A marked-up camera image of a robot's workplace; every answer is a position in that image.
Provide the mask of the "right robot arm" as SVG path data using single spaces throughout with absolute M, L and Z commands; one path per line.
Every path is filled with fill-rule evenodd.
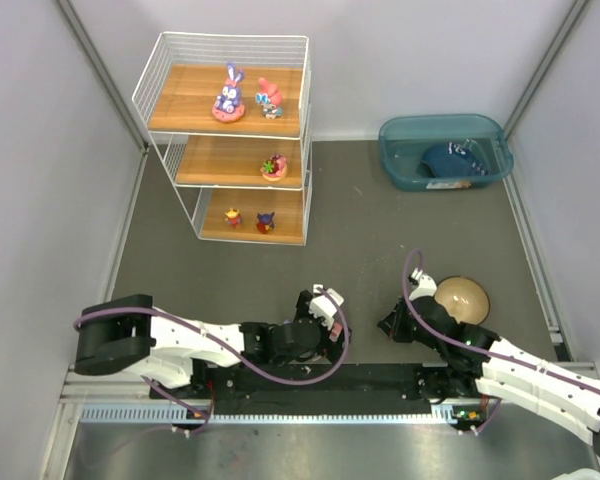
M 394 342 L 434 350 L 479 393 L 563 427 L 600 458 L 599 379 L 542 360 L 482 326 L 459 322 L 431 296 L 401 298 L 378 328 Z

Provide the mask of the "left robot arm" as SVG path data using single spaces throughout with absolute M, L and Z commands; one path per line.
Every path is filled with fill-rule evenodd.
M 333 375 L 348 353 L 351 331 L 343 302 L 335 290 L 316 285 L 299 294 L 290 321 L 218 325 L 170 314 L 150 295 L 119 298 L 86 308 L 75 321 L 74 371 L 126 372 L 177 389 L 192 384 L 196 363 L 243 365 L 281 385 L 316 384 Z

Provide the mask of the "pink bear strawberry toy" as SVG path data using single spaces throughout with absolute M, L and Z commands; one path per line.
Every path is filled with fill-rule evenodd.
M 260 173 L 266 181 L 278 182 L 287 176 L 287 170 L 287 158 L 275 154 L 263 162 Z

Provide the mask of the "purple bunny donut toy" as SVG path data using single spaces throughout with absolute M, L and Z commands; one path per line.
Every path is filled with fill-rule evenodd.
M 212 115 L 222 123 L 240 120 L 246 112 L 242 99 L 241 82 L 244 71 L 233 62 L 227 64 L 227 78 L 212 107 Z

